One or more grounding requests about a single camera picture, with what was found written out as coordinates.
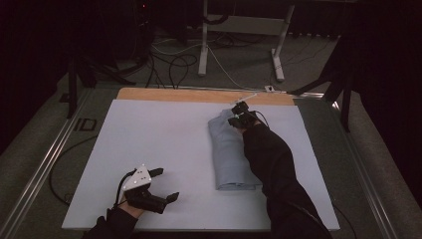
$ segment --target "floor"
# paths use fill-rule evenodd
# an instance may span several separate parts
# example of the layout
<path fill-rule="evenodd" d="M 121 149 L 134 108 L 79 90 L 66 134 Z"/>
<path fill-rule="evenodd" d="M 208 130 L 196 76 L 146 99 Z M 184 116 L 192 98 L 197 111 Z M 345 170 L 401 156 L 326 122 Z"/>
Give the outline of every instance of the floor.
<path fill-rule="evenodd" d="M 165 34 L 157 35 L 150 49 L 154 55 L 153 68 L 156 70 L 152 77 L 149 77 L 152 62 L 148 61 L 147 66 L 125 78 L 135 82 L 136 87 L 148 85 L 151 88 L 168 89 L 263 90 L 264 86 L 273 86 L 278 91 L 291 91 L 317 79 L 336 43 L 336 40 L 321 37 L 288 36 L 281 54 L 286 80 L 279 83 L 275 81 L 270 55 L 270 49 L 278 42 L 276 37 L 213 34 L 208 43 L 210 53 L 207 75 L 199 77 L 198 36 L 195 31 L 190 33 L 188 45 L 184 46 Z M 122 68 L 131 64 L 119 63 Z M 1 238 L 81 238 L 83 235 L 81 231 L 61 229 L 68 207 L 53 195 L 48 175 L 53 171 L 51 184 L 59 197 L 71 198 L 78 185 L 77 178 L 81 176 L 94 146 L 95 136 L 101 129 L 107 108 L 118 90 L 124 87 L 102 74 L 98 74 L 98 79 L 94 89 L 87 90 L 80 86 L 81 107 L 77 118 L 66 119 L 68 106 L 59 102 L 62 94 L 67 92 L 67 76 L 64 76 L 59 81 L 57 93 L 46 101 L 1 155 L 0 214 L 4 215 L 0 219 L 3 228 Z M 311 92 L 323 94 L 327 86 L 328 84 L 323 84 Z M 330 129 L 333 127 L 331 122 L 338 118 L 336 114 L 329 113 L 331 109 L 327 103 L 305 99 L 297 99 L 296 103 L 304 111 L 309 128 L 316 128 L 315 131 L 309 129 L 309 134 L 315 143 L 315 152 L 328 191 L 334 195 L 332 201 L 339 207 L 336 214 L 341 229 L 332 232 L 333 238 L 420 238 L 422 212 L 405 186 L 382 138 L 364 111 L 359 95 L 353 93 L 351 98 L 350 133 L 343 131 L 338 134 Z M 338 99 L 338 104 L 341 104 L 341 98 Z M 70 131 L 64 131 L 66 126 L 75 125 L 78 119 L 94 119 L 98 124 L 92 130 L 72 127 Z M 59 163 L 49 164 L 50 157 L 56 158 Z M 340 161 L 340 158 L 344 160 L 336 164 L 335 161 Z M 23 203 L 20 198 L 26 195 L 26 185 L 30 179 L 34 179 L 33 175 L 39 175 L 36 170 L 41 164 L 48 165 L 50 170 L 35 178 L 39 180 L 39 186 L 27 200 L 27 209 L 22 211 L 22 216 L 16 216 L 16 212 L 12 213 L 13 208 Z M 10 217 L 7 215 L 12 215 L 16 222 L 8 222 Z M 8 230 L 4 225 L 14 225 L 14 229 Z M 224 234 L 145 234 L 144 238 L 234 237 Z M 251 235 L 236 236 L 247 238 Z"/>

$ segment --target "gray floor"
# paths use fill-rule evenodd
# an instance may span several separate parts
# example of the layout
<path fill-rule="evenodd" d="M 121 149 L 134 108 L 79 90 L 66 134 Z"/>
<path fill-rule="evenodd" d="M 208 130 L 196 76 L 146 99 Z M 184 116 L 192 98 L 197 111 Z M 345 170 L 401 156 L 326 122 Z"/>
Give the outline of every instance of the gray floor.
<path fill-rule="evenodd" d="M 207 75 L 198 77 L 198 63 L 189 67 L 186 79 L 180 84 L 182 87 L 218 88 L 218 89 L 263 89 L 266 85 L 273 85 L 282 91 L 294 90 L 317 79 L 332 49 L 335 41 L 319 37 L 307 36 L 299 38 L 289 37 L 282 51 L 281 61 L 284 65 L 286 80 L 280 84 L 274 80 L 273 67 L 269 50 L 274 48 L 278 39 L 259 36 L 236 35 L 248 41 L 262 40 L 258 44 L 248 47 L 218 48 L 210 42 L 209 46 L 220 65 L 232 80 L 218 65 L 210 53 L 208 56 Z M 176 41 L 164 41 L 166 38 L 156 38 L 156 49 L 166 53 L 180 52 L 186 49 Z M 199 44 L 199 41 L 189 41 L 189 46 Z M 192 47 L 183 54 L 192 54 L 199 58 L 199 47 Z M 168 77 L 169 65 L 155 60 L 155 69 L 167 88 L 171 88 Z M 135 74 L 128 76 L 130 81 L 137 82 L 137 87 L 144 87 L 150 69 L 144 67 Z M 185 73 L 184 68 L 171 69 L 174 81 Z M 94 90 L 89 90 L 88 98 L 78 113 L 78 118 L 95 119 L 98 125 L 94 131 L 74 130 L 62 150 L 64 152 L 72 145 L 99 133 L 102 120 L 106 116 L 107 108 L 115 98 L 118 89 L 123 87 L 114 81 L 101 77 Z M 14 205 L 19 202 L 21 193 L 34 174 L 36 168 L 43 163 L 46 155 L 51 155 L 49 149 L 54 144 L 66 120 L 67 105 L 59 103 L 62 93 L 67 91 L 66 77 L 59 82 L 59 90 L 37 112 L 28 125 L 15 138 L 9 148 L 0 158 L 0 224 L 6 222 L 7 215 Z M 312 90 L 323 93 L 328 84 Z M 351 133 L 344 133 L 338 126 L 337 115 L 331 107 L 320 100 L 297 99 L 306 122 L 307 130 L 312 139 L 319 166 L 322 171 L 328 192 L 334 205 L 344 214 L 336 211 L 341 229 L 332 232 L 334 238 L 353 238 L 353 233 L 346 219 L 355 230 L 357 238 L 388 238 L 383 233 L 382 222 L 376 220 L 377 208 L 371 208 L 371 195 L 366 194 L 367 187 L 373 186 L 375 196 L 379 199 L 388 223 L 392 225 L 394 233 L 390 238 L 420 238 L 422 235 L 422 213 L 405 186 L 394 162 L 388 153 L 382 138 L 362 107 L 359 95 L 352 94 L 349 126 Z M 95 139 L 89 140 L 73 149 L 62 157 L 55 168 L 54 185 L 60 195 L 72 193 L 81 176 Z M 363 174 L 370 176 L 368 181 L 362 181 Z M 47 181 L 40 190 L 32 206 L 23 217 L 15 238 L 80 238 L 82 232 L 61 229 L 67 206 L 58 201 L 51 193 Z M 225 235 L 178 235 L 184 238 L 226 238 Z M 176 235 L 146 234 L 144 238 L 174 238 Z"/>

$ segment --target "black sleeve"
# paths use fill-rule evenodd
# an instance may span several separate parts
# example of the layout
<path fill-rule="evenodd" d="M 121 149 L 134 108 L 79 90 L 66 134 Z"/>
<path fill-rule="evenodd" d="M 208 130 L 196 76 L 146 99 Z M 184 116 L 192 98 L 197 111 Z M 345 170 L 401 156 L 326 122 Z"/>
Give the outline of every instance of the black sleeve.
<path fill-rule="evenodd" d="M 289 146 L 262 123 L 246 130 L 243 140 L 251 170 L 263 182 L 272 238 L 330 238 L 297 181 Z"/>
<path fill-rule="evenodd" d="M 99 217 L 97 225 L 86 233 L 83 239 L 124 239 L 129 238 L 133 232 L 137 219 L 121 210 L 113 209 L 109 212 L 107 220 Z"/>

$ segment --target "white board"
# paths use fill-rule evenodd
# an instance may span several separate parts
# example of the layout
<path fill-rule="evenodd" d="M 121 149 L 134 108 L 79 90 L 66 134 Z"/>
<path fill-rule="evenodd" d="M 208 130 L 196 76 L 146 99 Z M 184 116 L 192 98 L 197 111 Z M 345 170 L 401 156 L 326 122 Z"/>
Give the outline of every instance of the white board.
<path fill-rule="evenodd" d="M 123 176 L 144 163 L 163 167 L 149 191 L 160 197 L 180 192 L 163 214 L 145 212 L 137 229 L 270 229 L 266 199 L 253 191 L 215 190 L 208 121 L 228 104 L 114 100 L 63 223 L 90 229 L 111 208 Z M 339 229 L 302 116 L 292 106 L 250 106 L 292 149 L 298 181 L 310 195 L 322 222 Z"/>

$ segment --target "folded towel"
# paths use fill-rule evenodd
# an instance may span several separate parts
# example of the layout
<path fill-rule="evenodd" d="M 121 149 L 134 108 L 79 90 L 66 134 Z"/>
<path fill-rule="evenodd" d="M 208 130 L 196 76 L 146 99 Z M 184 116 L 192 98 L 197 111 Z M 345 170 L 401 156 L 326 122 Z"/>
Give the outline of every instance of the folded towel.
<path fill-rule="evenodd" d="M 261 181 L 252 173 L 249 161 L 243 152 L 242 135 L 227 119 L 231 118 L 231 110 L 208 121 L 212 138 L 213 163 L 218 190 L 254 190 Z"/>

